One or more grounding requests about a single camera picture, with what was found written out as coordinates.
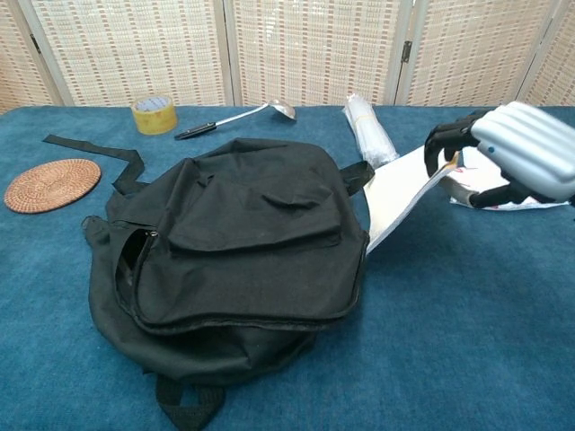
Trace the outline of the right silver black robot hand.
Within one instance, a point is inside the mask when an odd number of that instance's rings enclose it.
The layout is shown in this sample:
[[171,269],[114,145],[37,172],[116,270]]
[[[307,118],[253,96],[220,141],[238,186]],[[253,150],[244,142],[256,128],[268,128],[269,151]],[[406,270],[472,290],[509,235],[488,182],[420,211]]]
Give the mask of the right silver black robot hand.
[[485,209],[532,198],[540,204],[575,207],[575,128],[544,110],[512,101],[435,126],[423,146],[427,174],[439,171],[440,154],[449,162],[466,147],[494,163],[507,183],[476,191],[443,180],[460,203]]

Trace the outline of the yellow and white book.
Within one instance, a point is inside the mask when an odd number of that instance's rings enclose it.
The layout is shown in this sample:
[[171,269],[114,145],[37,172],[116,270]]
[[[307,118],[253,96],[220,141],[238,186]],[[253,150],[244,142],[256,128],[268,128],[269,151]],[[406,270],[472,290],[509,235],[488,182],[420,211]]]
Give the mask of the yellow and white book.
[[364,187],[369,210],[369,244],[373,251],[413,210],[419,200],[459,163],[456,152],[449,162],[443,160],[438,170],[428,175],[421,146],[375,170],[374,177]]

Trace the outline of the black fabric backpack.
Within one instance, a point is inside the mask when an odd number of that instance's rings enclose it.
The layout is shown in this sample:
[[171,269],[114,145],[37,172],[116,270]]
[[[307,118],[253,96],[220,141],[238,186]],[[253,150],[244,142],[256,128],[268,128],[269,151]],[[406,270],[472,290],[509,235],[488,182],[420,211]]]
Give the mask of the black fabric backpack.
[[368,233],[352,196],[369,163],[317,145],[236,138],[139,180],[138,152],[48,136],[122,159],[103,218],[83,223],[99,332],[156,375],[159,407],[200,431],[227,385],[288,364],[359,299]]

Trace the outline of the white wet wipes pack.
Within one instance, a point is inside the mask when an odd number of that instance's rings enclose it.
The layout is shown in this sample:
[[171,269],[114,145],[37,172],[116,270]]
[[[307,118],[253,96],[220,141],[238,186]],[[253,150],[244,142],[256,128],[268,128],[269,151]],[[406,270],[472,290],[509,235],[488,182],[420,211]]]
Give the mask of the white wet wipes pack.
[[[456,186],[459,186],[458,191],[466,189],[468,191],[481,193],[488,189],[509,184],[509,181],[502,177],[500,168],[485,155],[481,154],[475,147],[466,147],[459,155],[459,166],[447,175]],[[529,197],[519,204],[505,203],[494,207],[487,207],[487,210],[518,211],[546,209],[566,205],[567,202],[541,203]]]

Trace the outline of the bamboo folding screen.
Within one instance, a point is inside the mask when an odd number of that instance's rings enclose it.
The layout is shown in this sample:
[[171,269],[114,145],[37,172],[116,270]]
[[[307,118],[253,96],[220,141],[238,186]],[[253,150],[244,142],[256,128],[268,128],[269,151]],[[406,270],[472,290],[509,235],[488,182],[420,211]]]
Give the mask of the bamboo folding screen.
[[575,107],[575,0],[0,0],[0,113],[156,94],[339,105],[352,93]]

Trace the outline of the yellow packing tape roll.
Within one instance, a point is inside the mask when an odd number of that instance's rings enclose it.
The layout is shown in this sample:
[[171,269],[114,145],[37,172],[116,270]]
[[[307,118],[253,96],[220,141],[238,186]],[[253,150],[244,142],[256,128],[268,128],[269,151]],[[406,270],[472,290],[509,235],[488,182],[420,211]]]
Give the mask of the yellow packing tape roll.
[[143,135],[160,135],[174,129],[178,119],[173,100],[164,94],[150,95],[130,105],[137,131]]

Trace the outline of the round woven rattan coaster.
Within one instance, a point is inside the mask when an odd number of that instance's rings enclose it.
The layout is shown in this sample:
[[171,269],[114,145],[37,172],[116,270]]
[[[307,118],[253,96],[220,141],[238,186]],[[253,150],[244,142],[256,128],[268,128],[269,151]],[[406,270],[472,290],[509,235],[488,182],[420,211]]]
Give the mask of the round woven rattan coaster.
[[21,173],[9,184],[4,203],[15,213],[45,213],[83,198],[97,186],[101,176],[100,166],[87,159],[43,163]]

